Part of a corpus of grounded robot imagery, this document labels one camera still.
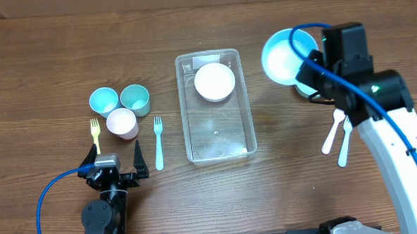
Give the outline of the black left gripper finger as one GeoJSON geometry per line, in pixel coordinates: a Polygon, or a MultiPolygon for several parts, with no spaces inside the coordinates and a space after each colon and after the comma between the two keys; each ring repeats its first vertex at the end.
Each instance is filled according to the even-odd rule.
{"type": "Polygon", "coordinates": [[[133,166],[137,172],[138,177],[148,177],[149,170],[142,156],[142,151],[141,151],[140,143],[138,140],[135,141],[135,151],[134,151],[133,159],[134,159],[133,166]]]}
{"type": "Polygon", "coordinates": [[[94,163],[97,157],[97,145],[93,144],[88,155],[79,166],[79,172],[88,172],[90,168],[95,167],[94,163]]]}

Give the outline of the pink plastic cup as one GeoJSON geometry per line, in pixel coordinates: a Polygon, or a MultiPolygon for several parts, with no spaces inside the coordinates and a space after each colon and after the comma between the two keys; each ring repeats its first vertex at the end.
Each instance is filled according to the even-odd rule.
{"type": "Polygon", "coordinates": [[[106,119],[106,127],[111,133],[125,140],[134,139],[139,132],[135,114],[125,108],[112,111],[106,119]]]}

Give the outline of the blue plastic cup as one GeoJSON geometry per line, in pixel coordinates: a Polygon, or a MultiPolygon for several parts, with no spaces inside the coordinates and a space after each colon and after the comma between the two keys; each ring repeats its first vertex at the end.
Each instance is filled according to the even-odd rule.
{"type": "Polygon", "coordinates": [[[107,118],[112,111],[121,107],[121,103],[115,90],[110,87],[101,87],[90,95],[89,106],[91,110],[107,118]]]}

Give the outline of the green plastic cup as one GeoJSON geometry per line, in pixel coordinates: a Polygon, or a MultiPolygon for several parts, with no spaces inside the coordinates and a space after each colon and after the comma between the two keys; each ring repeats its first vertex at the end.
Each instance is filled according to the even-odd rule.
{"type": "Polygon", "coordinates": [[[123,106],[131,110],[136,116],[146,116],[150,112],[151,97],[147,89],[140,85],[129,85],[120,94],[123,106]]]}

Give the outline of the teal plastic bowl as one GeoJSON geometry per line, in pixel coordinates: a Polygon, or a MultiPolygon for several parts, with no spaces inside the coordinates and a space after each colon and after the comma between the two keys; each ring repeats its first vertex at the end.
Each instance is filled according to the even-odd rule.
{"type": "Polygon", "coordinates": [[[305,98],[309,98],[312,94],[317,93],[317,91],[314,88],[311,88],[301,82],[298,82],[295,85],[295,89],[301,96],[305,98]]]}

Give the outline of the blue plastic bowl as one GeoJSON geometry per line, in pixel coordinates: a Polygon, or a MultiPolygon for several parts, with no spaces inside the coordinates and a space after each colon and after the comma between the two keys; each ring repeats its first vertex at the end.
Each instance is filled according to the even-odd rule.
{"type": "MultiPolygon", "coordinates": [[[[283,29],[268,38],[261,53],[261,62],[266,75],[279,85],[296,85],[299,68],[304,62],[293,51],[288,42],[292,28],[283,29]]],[[[297,30],[292,38],[295,48],[308,56],[318,43],[307,32],[297,30]]]]}

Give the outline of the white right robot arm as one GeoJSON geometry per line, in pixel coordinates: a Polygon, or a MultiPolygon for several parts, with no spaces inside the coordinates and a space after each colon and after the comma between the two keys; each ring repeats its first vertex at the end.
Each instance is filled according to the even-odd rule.
{"type": "Polygon", "coordinates": [[[417,234],[417,114],[401,75],[375,73],[372,58],[357,54],[324,68],[313,49],[297,79],[331,99],[357,128],[382,174],[402,234],[417,234]]]}

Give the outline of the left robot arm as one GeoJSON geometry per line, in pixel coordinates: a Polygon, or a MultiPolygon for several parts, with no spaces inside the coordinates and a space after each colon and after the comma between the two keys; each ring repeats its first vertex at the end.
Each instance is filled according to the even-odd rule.
{"type": "Polygon", "coordinates": [[[133,159],[135,172],[121,173],[117,154],[98,154],[97,146],[92,145],[77,172],[78,177],[99,192],[99,198],[83,208],[81,223],[85,234],[127,234],[127,190],[139,187],[139,181],[149,177],[138,141],[133,159]]]}

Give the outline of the clear plastic container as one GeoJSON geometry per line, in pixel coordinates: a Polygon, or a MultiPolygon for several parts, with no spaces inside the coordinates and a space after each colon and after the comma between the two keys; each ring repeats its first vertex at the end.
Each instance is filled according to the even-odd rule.
{"type": "Polygon", "coordinates": [[[234,161],[258,147],[242,61],[236,49],[183,54],[175,59],[178,94],[187,158],[199,166],[234,161]],[[209,100],[196,89],[204,66],[223,66],[231,73],[231,93],[209,100]]]}

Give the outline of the yellow plastic fork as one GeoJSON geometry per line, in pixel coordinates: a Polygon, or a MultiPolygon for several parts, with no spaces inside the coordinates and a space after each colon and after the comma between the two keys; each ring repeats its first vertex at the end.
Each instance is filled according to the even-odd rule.
{"type": "Polygon", "coordinates": [[[101,133],[101,127],[99,126],[99,122],[96,118],[90,119],[90,128],[91,128],[91,134],[93,137],[93,143],[97,147],[97,154],[100,154],[101,150],[100,150],[100,144],[99,144],[99,135],[101,133]]]}

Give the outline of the light blue plastic fork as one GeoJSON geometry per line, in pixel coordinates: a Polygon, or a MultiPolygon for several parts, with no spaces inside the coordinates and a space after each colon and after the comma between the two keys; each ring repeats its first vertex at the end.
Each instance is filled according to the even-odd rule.
{"type": "Polygon", "coordinates": [[[344,120],[343,130],[344,130],[343,143],[340,149],[339,159],[337,162],[338,166],[341,168],[344,168],[347,165],[350,135],[353,130],[353,125],[350,122],[349,117],[346,117],[344,120]]]}
{"type": "Polygon", "coordinates": [[[164,169],[164,158],[161,135],[163,133],[163,124],[160,116],[154,117],[154,133],[156,135],[156,169],[162,171],[164,169]]]}

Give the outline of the pink plastic spoon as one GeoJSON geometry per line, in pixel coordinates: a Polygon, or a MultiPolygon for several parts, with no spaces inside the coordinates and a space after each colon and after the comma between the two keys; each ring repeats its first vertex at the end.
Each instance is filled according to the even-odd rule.
{"type": "Polygon", "coordinates": [[[333,119],[333,124],[332,127],[330,129],[330,132],[328,133],[323,146],[321,148],[321,153],[322,154],[329,154],[330,150],[332,148],[332,144],[335,140],[335,134],[337,131],[337,128],[340,124],[340,122],[342,122],[345,119],[346,115],[344,114],[343,110],[341,109],[335,109],[333,114],[332,114],[332,119],[333,119]]]}

